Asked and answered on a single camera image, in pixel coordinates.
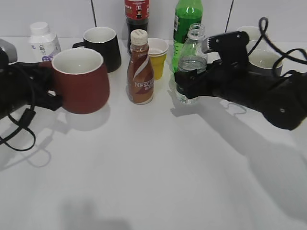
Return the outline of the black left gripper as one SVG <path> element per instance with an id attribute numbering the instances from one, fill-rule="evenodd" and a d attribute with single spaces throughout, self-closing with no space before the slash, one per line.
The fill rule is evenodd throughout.
<path id="1" fill-rule="evenodd" d="M 0 71 L 0 117 L 4 118 L 31 103 L 33 86 L 35 105 L 56 111 L 63 106 L 62 96 L 46 91 L 46 68 L 39 63 L 16 62 Z"/>

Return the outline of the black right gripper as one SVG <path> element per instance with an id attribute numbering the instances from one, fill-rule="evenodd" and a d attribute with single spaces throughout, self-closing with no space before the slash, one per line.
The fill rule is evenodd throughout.
<path id="1" fill-rule="evenodd" d="M 294 130 L 307 117 L 307 75 L 295 70 L 287 77 L 273 77 L 226 70 L 221 61 L 214 61 L 201 73 L 176 72 L 175 83 L 188 99 L 219 97 L 260 112 L 280 129 Z"/>

